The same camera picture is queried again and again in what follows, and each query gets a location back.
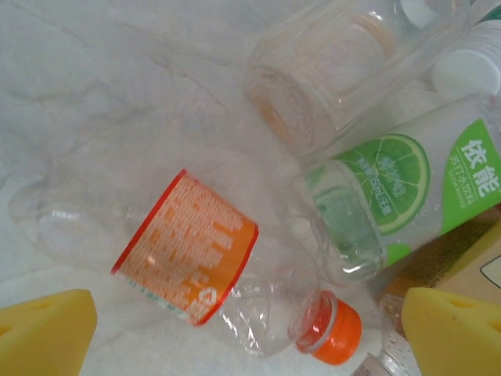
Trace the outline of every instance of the sponge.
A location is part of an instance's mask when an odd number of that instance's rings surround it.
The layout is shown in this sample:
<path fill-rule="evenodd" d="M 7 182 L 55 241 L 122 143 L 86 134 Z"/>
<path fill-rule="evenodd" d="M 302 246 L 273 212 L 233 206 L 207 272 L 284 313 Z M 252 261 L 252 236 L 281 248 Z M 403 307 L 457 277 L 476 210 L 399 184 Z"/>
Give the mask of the sponge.
<path fill-rule="evenodd" d="M 0 309 L 0 374 L 77 376 L 97 325 L 89 291 Z"/>
<path fill-rule="evenodd" d="M 423 376 L 500 375 L 501 306 L 412 288 L 402 323 Z"/>

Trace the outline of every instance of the transparent plastic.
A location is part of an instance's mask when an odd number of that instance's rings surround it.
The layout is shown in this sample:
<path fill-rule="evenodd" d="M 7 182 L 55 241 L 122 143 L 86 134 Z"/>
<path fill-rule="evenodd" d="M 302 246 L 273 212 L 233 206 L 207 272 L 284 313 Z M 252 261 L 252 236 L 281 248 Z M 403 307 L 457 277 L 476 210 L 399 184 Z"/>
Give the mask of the transparent plastic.
<path fill-rule="evenodd" d="M 165 129 L 169 128 L 138 123 L 84 141 L 54 161 L 42 181 L 15 195 L 9 206 L 11 218 L 36 248 L 57 262 L 109 273 L 181 167 L 226 197 L 240 198 L 238 209 L 252 212 L 257 198 L 233 178 L 234 163 L 241 155 L 233 151 L 229 161 L 232 151 L 226 149 L 224 154 L 223 145 L 217 148 L 208 140 L 195 143 L 193 137 L 181 134 L 176 136 L 178 147 L 170 142 L 166 149 L 166 137 L 173 132 Z M 206 159 L 191 161 L 192 148 L 207 148 Z M 162 156 L 165 167 L 153 163 L 158 161 L 155 155 Z M 240 160 L 239 166 L 253 176 L 255 166 L 250 161 Z M 159 303 L 175 311 L 168 302 Z M 255 356 L 271 356 L 297 342 L 303 353 L 332 364 L 348 360 L 361 334 L 355 311 L 320 290 L 311 256 L 271 225 L 260 226 L 243 273 L 204 327 Z M 346 337 L 347 331 L 352 337 Z M 329 355 L 319 355 L 320 349 Z"/>
<path fill-rule="evenodd" d="M 323 150 L 467 28 L 468 0 L 322 1 L 263 38 L 246 88 L 296 155 Z"/>
<path fill-rule="evenodd" d="M 381 299 L 382 350 L 379 356 L 369 354 L 352 376 L 421 376 L 402 326 L 403 304 L 404 299 L 394 295 Z"/>
<path fill-rule="evenodd" d="M 499 158 L 499 101 L 500 98 L 476 95 L 451 103 L 359 146 L 369 145 L 372 150 L 377 143 L 373 165 L 364 159 L 372 151 L 365 155 L 359 154 L 361 149 L 354 149 L 348 151 L 349 154 L 313 165 L 293 180 L 283 202 L 284 216 L 296 238 L 310 251 L 318 252 L 331 282 L 346 286 L 369 279 L 443 234 L 446 219 L 444 185 L 446 171 L 450 171 L 446 168 L 449 168 L 456 141 L 470 125 L 483 120 L 495 148 L 493 154 L 497 152 Z M 390 149 L 382 148 L 382 142 L 387 141 Z M 398 159 L 399 150 L 408 150 L 401 159 Z M 409 159 L 405 161 L 404 157 L 419 162 L 405 164 Z M 501 168 L 498 162 L 491 163 L 498 174 L 497 178 L 494 176 L 494 183 L 499 184 L 498 170 Z M 353 164 L 362 168 L 360 172 L 355 173 L 350 168 Z M 363 184 L 359 175 L 366 177 Z M 455 211 L 452 217 L 466 222 L 501 202 L 500 191 L 493 190 L 491 199 L 488 203 L 491 206 L 487 208 L 482 206 L 485 203 L 475 204 L 464 212 L 466 216 Z M 453 220 L 454 226 L 461 224 Z"/>

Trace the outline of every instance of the lime graphic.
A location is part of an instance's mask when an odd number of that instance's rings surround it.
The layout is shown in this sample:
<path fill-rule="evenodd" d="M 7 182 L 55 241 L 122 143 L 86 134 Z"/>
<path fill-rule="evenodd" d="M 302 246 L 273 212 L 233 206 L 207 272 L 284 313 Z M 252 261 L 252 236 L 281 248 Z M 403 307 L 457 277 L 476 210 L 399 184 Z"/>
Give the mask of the lime graphic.
<path fill-rule="evenodd" d="M 408 136 L 385 135 L 335 159 L 343 161 L 355 174 L 382 235 L 409 224 L 427 198 L 427 155 Z"/>

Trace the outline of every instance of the bottle neck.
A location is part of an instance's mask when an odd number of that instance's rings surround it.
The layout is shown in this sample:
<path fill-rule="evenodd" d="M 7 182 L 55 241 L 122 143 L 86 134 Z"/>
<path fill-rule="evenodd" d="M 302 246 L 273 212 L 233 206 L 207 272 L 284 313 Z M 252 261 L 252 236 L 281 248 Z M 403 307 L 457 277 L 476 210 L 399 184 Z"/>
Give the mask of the bottle neck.
<path fill-rule="evenodd" d="M 301 353 L 314 353 L 329 339 L 336 321 L 337 300 L 333 295 L 322 293 L 319 308 L 316 310 L 312 324 L 305 328 L 306 331 L 296 342 L 296 347 Z"/>

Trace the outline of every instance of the plastic bottle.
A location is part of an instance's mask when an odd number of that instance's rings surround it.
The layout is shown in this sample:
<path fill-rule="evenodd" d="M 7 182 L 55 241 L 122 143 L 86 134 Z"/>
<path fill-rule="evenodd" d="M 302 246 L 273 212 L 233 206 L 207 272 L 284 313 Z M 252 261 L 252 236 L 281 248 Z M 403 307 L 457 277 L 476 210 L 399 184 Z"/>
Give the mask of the plastic bottle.
<path fill-rule="evenodd" d="M 325 0 L 263 38 L 246 88 L 299 156 L 428 69 L 467 28 L 468 0 Z"/>
<path fill-rule="evenodd" d="M 154 155 L 172 167 L 206 147 L 206 160 L 187 165 L 249 206 L 232 186 L 234 166 L 208 160 L 221 147 L 178 140 L 166 149 L 158 129 L 140 125 L 105 132 L 15 195 L 11 218 L 57 262 L 113 269 L 234 348 L 271 356 L 295 343 L 329 364 L 348 360 L 362 332 L 357 313 L 320 290 L 314 261 L 291 236 L 258 227 L 186 171 L 154 166 Z"/>
<path fill-rule="evenodd" d="M 501 91 L 501 7 L 493 9 L 461 38 L 431 70 L 431 82 L 443 98 Z"/>
<path fill-rule="evenodd" d="M 292 182 L 286 218 L 333 283 L 374 276 L 501 202 L 500 100 L 451 103 Z"/>
<path fill-rule="evenodd" d="M 402 326 L 404 299 L 385 295 L 380 302 L 383 313 L 382 350 L 369 354 L 352 376 L 421 376 L 416 358 Z"/>

